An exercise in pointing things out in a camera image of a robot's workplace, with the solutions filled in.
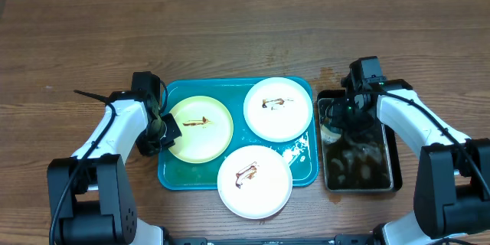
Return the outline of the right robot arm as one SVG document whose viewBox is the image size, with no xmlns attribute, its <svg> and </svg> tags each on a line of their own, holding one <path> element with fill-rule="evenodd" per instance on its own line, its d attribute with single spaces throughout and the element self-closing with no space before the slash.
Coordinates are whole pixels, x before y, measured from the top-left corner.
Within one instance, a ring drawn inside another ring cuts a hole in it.
<svg viewBox="0 0 490 245">
<path fill-rule="evenodd" d="M 324 154 L 383 124 L 419 160 L 413 211 L 374 229 L 369 244 L 441 244 L 489 229 L 489 140 L 443 122 L 404 80 L 343 80 L 318 98 Z"/>
</svg>

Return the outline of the white plate bottom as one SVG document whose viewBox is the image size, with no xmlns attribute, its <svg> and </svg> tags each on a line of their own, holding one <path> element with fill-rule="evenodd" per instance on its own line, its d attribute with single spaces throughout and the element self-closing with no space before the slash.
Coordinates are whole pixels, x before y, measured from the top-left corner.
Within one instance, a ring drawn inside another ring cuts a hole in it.
<svg viewBox="0 0 490 245">
<path fill-rule="evenodd" d="M 285 207 L 292 193 L 292 172 L 275 150 L 248 145 L 225 158 L 217 173 L 217 190 L 231 212 L 260 220 Z"/>
</svg>

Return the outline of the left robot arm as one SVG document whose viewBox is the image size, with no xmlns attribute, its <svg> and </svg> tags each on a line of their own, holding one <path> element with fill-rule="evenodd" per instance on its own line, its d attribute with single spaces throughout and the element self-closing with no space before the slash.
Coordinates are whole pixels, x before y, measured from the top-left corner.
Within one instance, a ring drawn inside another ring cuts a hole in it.
<svg viewBox="0 0 490 245">
<path fill-rule="evenodd" d="M 157 89 L 98 96 L 106 111 L 85 144 L 47 168 L 51 244 L 171 244 L 164 227 L 139 218 L 125 163 L 133 147 L 153 156 L 180 136 L 160 113 Z"/>
</svg>

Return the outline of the green yellow sponge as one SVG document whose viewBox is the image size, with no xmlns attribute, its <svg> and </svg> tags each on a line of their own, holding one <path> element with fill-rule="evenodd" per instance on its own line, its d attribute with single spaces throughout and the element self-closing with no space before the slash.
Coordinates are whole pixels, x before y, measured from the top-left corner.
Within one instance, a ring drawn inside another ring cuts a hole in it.
<svg viewBox="0 0 490 245">
<path fill-rule="evenodd" d="M 341 138 L 342 130 L 331 127 L 330 125 L 322 125 L 320 127 L 322 142 L 325 144 L 332 144 L 337 142 Z"/>
</svg>

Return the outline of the yellow-green plate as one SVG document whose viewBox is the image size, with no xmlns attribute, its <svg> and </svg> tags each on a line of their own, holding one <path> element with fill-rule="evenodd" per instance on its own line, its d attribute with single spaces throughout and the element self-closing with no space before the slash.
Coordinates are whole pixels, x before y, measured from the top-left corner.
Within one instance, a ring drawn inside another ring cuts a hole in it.
<svg viewBox="0 0 490 245">
<path fill-rule="evenodd" d="M 220 156 L 233 137 L 233 119 L 227 107 L 209 96 L 188 97 L 170 110 L 181 136 L 169 148 L 183 162 L 201 164 Z"/>
</svg>

